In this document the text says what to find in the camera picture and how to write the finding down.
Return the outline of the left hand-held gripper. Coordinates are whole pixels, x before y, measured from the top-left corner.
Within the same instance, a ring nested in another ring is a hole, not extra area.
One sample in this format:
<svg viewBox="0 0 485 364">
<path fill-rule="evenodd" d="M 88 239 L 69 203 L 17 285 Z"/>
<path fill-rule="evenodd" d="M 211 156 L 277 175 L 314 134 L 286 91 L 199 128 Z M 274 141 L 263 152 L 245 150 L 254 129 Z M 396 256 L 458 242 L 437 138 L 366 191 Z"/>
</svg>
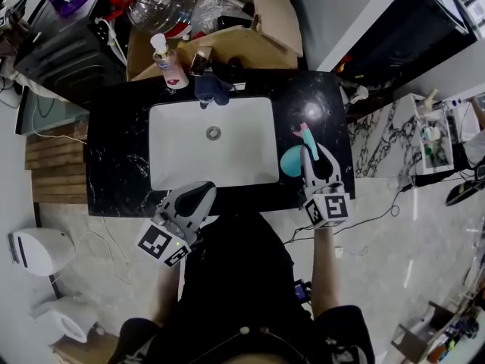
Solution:
<svg viewBox="0 0 485 364">
<path fill-rule="evenodd" d="M 211 181 L 196 181 L 172 190 L 155 216 L 143 222 L 136 248 L 151 260 L 174 267 L 192 252 L 216 195 L 217 187 Z"/>
</svg>

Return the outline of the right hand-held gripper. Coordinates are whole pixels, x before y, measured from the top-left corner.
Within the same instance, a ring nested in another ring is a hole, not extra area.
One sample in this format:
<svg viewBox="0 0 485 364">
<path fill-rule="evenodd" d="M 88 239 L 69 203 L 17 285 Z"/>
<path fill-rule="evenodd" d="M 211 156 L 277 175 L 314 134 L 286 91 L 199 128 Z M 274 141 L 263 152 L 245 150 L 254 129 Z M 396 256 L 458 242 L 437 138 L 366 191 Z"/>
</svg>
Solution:
<svg viewBox="0 0 485 364">
<path fill-rule="evenodd" d="M 303 210 L 313 228 L 336 227 L 349 218 L 349 193 L 345 191 L 340 164 L 333 154 L 322 144 L 318 144 L 316 177 L 326 185 L 316 185 L 314 159 L 307 145 L 300 149 L 300 164 L 305 180 Z"/>
</svg>

